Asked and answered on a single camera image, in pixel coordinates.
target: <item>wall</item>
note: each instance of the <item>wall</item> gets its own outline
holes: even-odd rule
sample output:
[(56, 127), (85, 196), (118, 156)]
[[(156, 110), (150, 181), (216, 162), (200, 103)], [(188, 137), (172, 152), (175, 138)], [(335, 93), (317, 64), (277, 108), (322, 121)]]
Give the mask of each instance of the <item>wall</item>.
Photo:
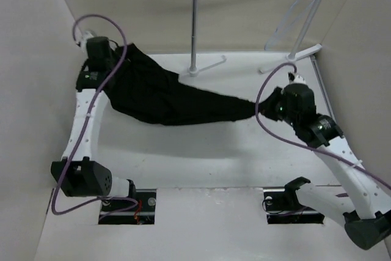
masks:
[(0, 260), (33, 260), (81, 56), (64, 0), (0, 0)]
[(365, 167), (391, 182), (391, 0), (347, 0), (323, 40), (321, 74)]
[[(191, 0), (66, 0), (74, 16), (103, 13), (119, 22), (129, 40), (145, 51), (189, 51)], [(319, 43), (346, 0), (324, 0), (303, 47)], [(200, 50), (263, 50), (294, 0), (200, 0)], [(301, 8), (308, 2), (301, 2)], [(102, 21), (87, 21), (83, 28), (118, 39)], [(278, 49), (289, 50), (300, 25)]]

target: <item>black cloth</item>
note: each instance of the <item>black cloth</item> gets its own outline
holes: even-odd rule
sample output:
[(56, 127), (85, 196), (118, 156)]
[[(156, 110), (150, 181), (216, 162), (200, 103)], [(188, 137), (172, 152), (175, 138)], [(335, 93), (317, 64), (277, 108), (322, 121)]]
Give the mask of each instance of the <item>black cloth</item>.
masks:
[[(120, 56), (123, 48), (117, 48)], [(107, 92), (112, 107), (142, 122), (195, 125), (248, 119), (255, 103), (219, 95), (178, 82), (179, 75), (160, 67), (134, 44)]]

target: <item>floor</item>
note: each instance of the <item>floor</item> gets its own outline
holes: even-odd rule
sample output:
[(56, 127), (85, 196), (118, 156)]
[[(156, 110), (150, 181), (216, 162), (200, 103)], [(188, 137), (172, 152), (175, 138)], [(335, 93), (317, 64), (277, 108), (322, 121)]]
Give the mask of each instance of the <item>floor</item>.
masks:
[[(221, 63), (196, 78), (186, 73), (188, 54), (153, 55), (182, 73), (181, 82), (255, 100), (266, 75), (262, 61), (282, 62), (276, 53), (200, 54), (199, 67)], [(327, 113), (309, 58), (297, 63), (314, 90), (318, 111)], [(266, 88), (287, 84), (282, 70)], [(288, 139), (284, 123), (265, 122)], [(49, 260), (390, 260), (384, 243), (369, 251), (353, 245), (342, 227), (267, 225), (262, 186), (280, 186), (305, 176), (316, 185), (338, 184), (310, 152), (269, 137), (249, 119), (189, 127), (146, 125), (108, 106), (100, 132), (100, 160), (137, 188), (158, 188), (153, 226), (98, 226), (100, 204), (64, 216), (48, 212), (35, 261)], [(328, 187), (337, 193), (339, 187)], [(61, 195), (58, 209), (85, 199)]]

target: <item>black garment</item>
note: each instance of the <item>black garment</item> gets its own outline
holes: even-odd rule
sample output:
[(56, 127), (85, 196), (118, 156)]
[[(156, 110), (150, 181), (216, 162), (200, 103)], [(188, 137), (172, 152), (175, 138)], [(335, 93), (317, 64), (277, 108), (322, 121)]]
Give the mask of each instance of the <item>black garment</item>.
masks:
[(194, 125), (236, 121), (255, 114), (255, 104), (178, 82), (178, 74), (160, 67), (134, 44), (107, 93), (112, 107), (147, 123)]

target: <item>metal pole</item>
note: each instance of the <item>metal pole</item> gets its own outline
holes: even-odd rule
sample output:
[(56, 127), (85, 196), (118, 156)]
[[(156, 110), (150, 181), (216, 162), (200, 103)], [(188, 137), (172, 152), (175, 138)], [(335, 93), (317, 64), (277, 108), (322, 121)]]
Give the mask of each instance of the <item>metal pole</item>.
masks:
[(191, 75), (196, 75), (197, 69), (197, 2), (193, 0), (192, 20), (191, 20), (191, 63), (189, 72)]
[(312, 7), (311, 7), (311, 10), (310, 10), (310, 12), (309, 12), (309, 14), (308, 14), (307, 19), (305, 20), (305, 23), (304, 23), (304, 25), (303, 25), (303, 28), (301, 28), (299, 37), (298, 37), (298, 39), (296, 40), (296, 42), (294, 43), (291, 53), (288, 55), (288, 60), (290, 60), (290, 61), (294, 61), (294, 60), (295, 60), (296, 53), (297, 53), (298, 50), (299, 50), (299, 47), (300, 47), (300, 45), (301, 45), (301, 42), (303, 41), (304, 36), (305, 36), (305, 34), (307, 33), (307, 31), (308, 31), (308, 29), (309, 29), (309, 27), (310, 27), (310, 25), (311, 25), (311, 22), (312, 22), (312, 20), (313, 20), (313, 17), (315, 16), (316, 11), (318, 10), (321, 1), (322, 1), (322, 0), (315, 0), (315, 1), (313, 2), (313, 5), (312, 5)]

